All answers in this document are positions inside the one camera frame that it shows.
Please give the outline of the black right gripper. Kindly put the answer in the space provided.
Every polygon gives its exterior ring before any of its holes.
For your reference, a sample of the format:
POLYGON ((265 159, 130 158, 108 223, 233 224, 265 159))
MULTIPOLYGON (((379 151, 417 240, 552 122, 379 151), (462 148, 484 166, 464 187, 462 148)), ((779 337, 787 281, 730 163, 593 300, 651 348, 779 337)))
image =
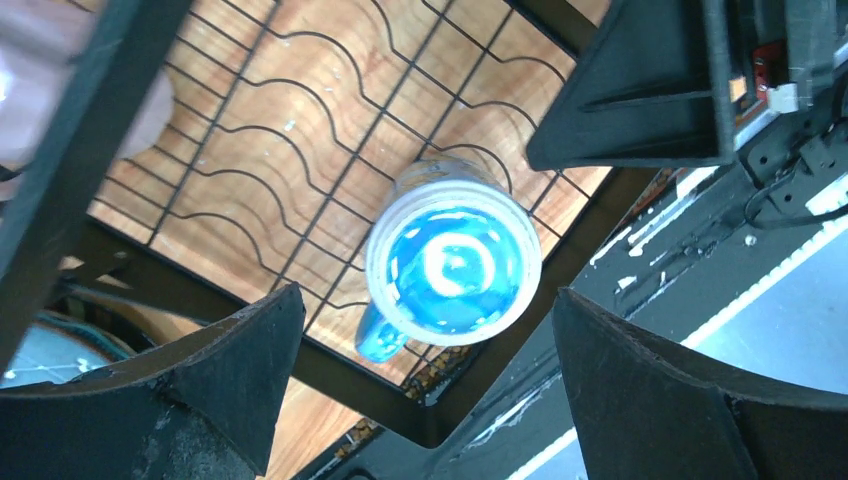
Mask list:
POLYGON ((732 163, 734 147, 752 190, 725 223, 846 217, 812 206, 847 177, 846 2, 613 1, 526 157, 536 171, 700 168, 732 163), (734 140, 731 65, 745 79, 734 140))

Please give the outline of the blue butterfly mug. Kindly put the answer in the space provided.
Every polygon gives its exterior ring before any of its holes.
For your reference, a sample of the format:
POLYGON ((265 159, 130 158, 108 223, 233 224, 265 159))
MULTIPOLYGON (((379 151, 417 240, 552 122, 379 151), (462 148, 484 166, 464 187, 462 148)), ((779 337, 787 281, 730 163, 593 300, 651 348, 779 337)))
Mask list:
POLYGON ((526 210, 481 165, 429 155, 396 178, 365 251, 369 305, 355 345, 375 363, 416 340, 488 340, 514 324, 540 283, 526 210))

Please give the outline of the blue-grey ceramic plate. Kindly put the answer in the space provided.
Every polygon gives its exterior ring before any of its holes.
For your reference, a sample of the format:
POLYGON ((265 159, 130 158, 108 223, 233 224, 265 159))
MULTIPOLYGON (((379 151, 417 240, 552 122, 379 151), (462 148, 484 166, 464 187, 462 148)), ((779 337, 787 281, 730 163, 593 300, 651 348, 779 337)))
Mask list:
POLYGON ((42 312, 1 375, 1 387, 63 384, 134 355, 125 342, 99 327, 66 315, 42 312))

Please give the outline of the pink ceramic mug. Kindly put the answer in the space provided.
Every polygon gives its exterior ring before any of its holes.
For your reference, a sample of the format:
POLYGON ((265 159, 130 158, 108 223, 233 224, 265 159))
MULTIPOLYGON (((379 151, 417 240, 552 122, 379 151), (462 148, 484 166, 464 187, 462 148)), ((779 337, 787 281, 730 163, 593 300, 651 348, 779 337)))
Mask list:
POLYGON ((95 14, 58 1, 1 3, 1 201, 11 200, 75 73, 95 14))

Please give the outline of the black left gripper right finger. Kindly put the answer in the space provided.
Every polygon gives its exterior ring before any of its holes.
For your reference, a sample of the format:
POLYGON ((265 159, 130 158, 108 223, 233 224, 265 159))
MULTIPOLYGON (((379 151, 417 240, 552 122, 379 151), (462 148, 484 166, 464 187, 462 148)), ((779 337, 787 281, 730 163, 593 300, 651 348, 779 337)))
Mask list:
POLYGON ((564 288, 551 311, 592 479, 843 479, 847 398, 749 372, 564 288))

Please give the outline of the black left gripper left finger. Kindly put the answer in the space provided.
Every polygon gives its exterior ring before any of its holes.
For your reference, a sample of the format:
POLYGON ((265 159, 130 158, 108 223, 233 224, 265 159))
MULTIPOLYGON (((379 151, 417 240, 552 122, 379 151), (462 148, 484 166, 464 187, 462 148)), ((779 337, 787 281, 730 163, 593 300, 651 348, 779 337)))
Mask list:
POLYGON ((269 465, 305 319, 289 285, 63 384, 1 393, 5 479, 252 479, 269 465))

